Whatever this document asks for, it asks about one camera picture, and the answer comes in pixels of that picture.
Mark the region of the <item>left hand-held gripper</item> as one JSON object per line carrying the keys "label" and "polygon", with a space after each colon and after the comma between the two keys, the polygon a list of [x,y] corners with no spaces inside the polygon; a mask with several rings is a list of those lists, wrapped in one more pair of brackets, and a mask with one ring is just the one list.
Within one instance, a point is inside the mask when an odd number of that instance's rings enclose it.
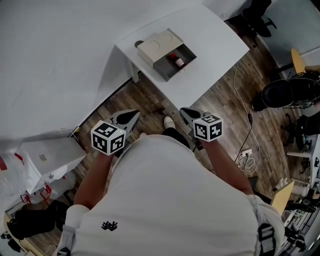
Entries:
{"label": "left hand-held gripper", "polygon": [[107,156],[122,150],[139,117],[139,110],[126,109],[114,113],[111,123],[99,120],[90,131],[92,148]]}

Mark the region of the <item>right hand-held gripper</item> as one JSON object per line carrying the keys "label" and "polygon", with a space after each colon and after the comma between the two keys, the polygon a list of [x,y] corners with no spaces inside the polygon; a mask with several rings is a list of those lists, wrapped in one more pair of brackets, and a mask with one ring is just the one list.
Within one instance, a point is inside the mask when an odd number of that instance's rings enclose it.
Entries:
{"label": "right hand-held gripper", "polygon": [[193,130],[193,137],[199,141],[212,142],[223,135],[224,122],[213,114],[205,116],[201,109],[182,107],[180,116],[184,123]]}

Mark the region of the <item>small red object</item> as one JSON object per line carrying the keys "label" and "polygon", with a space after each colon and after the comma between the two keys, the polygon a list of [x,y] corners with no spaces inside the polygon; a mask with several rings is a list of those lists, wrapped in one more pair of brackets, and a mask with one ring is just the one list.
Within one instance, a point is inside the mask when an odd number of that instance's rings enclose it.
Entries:
{"label": "small red object", "polygon": [[170,60],[175,63],[180,69],[182,69],[183,67],[186,66],[185,62],[180,58],[178,57],[175,53],[172,53],[170,56],[169,56]]}

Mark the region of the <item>beige drawer box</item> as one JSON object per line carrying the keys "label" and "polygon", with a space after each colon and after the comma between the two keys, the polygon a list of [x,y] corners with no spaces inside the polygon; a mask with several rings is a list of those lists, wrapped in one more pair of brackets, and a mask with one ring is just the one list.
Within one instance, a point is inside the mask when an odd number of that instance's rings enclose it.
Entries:
{"label": "beige drawer box", "polygon": [[170,60],[172,53],[180,57],[185,66],[197,58],[182,39],[169,28],[154,34],[137,47],[137,54],[165,81],[169,81],[184,68],[180,69]]}

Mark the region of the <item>person's right forearm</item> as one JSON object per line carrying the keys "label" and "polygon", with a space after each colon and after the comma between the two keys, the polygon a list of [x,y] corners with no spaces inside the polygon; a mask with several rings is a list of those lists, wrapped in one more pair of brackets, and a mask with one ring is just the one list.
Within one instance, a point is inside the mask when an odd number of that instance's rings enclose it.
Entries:
{"label": "person's right forearm", "polygon": [[217,141],[200,140],[205,149],[215,174],[224,182],[246,195],[253,195],[250,182],[228,155],[223,146]]}

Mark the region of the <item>person's left forearm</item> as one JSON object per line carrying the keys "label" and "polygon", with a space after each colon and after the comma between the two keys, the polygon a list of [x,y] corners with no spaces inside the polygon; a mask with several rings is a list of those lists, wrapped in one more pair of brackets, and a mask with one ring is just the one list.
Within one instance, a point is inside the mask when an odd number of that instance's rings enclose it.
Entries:
{"label": "person's left forearm", "polygon": [[74,205],[91,210],[103,198],[114,156],[98,153],[75,193]]}

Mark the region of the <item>white cardboard box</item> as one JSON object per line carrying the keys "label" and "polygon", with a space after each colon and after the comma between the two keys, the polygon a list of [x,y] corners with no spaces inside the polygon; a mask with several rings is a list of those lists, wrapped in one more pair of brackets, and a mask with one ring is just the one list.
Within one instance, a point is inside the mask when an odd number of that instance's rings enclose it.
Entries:
{"label": "white cardboard box", "polygon": [[24,142],[17,154],[22,157],[29,194],[62,178],[87,155],[71,137]]}

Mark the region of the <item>person's white right shoe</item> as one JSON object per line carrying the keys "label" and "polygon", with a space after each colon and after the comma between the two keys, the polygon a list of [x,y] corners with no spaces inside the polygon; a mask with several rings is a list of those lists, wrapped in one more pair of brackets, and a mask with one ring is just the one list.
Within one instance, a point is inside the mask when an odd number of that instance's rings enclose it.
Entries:
{"label": "person's white right shoe", "polygon": [[163,124],[164,124],[164,128],[165,129],[170,129],[170,128],[173,128],[175,129],[176,128],[176,125],[175,125],[175,122],[173,121],[173,119],[169,116],[165,116],[164,119],[163,119]]}

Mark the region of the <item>person's black shorts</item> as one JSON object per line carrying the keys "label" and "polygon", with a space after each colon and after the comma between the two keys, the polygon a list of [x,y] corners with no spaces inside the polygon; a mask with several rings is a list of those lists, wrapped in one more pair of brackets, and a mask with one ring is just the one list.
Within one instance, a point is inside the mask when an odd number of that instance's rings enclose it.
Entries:
{"label": "person's black shorts", "polygon": [[188,141],[186,140],[186,138],[181,133],[179,133],[175,128],[173,128],[173,127],[166,128],[162,132],[162,135],[171,137],[171,138],[177,140],[178,142],[180,142],[181,144],[183,144],[184,146],[186,146],[188,149],[190,149],[190,145],[189,145]]}

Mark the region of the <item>white table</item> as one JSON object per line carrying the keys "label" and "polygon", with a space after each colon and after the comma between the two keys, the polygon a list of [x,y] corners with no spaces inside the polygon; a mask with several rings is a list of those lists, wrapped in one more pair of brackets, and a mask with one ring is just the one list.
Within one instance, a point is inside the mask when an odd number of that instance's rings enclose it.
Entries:
{"label": "white table", "polygon": [[[135,42],[171,29],[197,56],[169,81],[139,55]],[[217,15],[203,5],[188,7],[157,19],[117,43],[129,62],[133,81],[143,73],[178,109],[190,107],[247,52],[247,45]]]}

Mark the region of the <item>person's white shirt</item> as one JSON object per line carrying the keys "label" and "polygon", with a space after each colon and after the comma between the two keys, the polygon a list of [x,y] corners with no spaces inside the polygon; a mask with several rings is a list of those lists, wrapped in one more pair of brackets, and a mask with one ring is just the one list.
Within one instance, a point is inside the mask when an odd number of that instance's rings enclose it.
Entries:
{"label": "person's white shirt", "polygon": [[72,205],[54,256],[259,256],[258,229],[279,213],[202,166],[172,137],[139,138],[111,163],[103,198]]}

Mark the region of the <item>black office chair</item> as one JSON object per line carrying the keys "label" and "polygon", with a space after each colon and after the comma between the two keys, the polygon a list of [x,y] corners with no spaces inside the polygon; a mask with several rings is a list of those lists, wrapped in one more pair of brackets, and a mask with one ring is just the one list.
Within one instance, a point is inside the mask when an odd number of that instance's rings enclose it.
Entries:
{"label": "black office chair", "polygon": [[55,200],[46,209],[18,210],[7,222],[8,230],[18,240],[48,233],[54,228],[62,231],[68,208],[67,204]]}
{"label": "black office chair", "polygon": [[251,30],[257,35],[265,38],[270,38],[272,36],[268,26],[273,26],[277,29],[277,26],[270,18],[268,18],[268,21],[263,20],[263,16],[271,4],[272,0],[252,0],[251,5],[242,12],[243,17]]}

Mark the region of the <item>yellow wooden desk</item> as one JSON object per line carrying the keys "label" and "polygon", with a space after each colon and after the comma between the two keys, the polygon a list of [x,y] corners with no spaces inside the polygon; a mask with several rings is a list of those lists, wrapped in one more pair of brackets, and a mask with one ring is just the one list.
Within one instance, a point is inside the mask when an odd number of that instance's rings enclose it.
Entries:
{"label": "yellow wooden desk", "polygon": [[294,48],[291,48],[290,50],[290,54],[291,54],[291,60],[292,60],[292,64],[293,64],[293,68],[295,70],[295,72],[297,74],[300,73],[305,73],[305,63],[303,61],[303,59],[301,58],[300,54],[298,53],[298,51]]}

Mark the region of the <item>light wooden board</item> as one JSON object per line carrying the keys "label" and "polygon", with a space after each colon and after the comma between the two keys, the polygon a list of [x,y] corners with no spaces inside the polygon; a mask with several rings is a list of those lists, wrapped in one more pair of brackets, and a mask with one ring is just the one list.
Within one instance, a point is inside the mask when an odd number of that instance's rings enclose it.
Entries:
{"label": "light wooden board", "polygon": [[270,205],[279,213],[280,216],[283,214],[287,206],[288,200],[294,188],[294,184],[295,181],[293,180],[281,189],[278,189],[271,199]]}

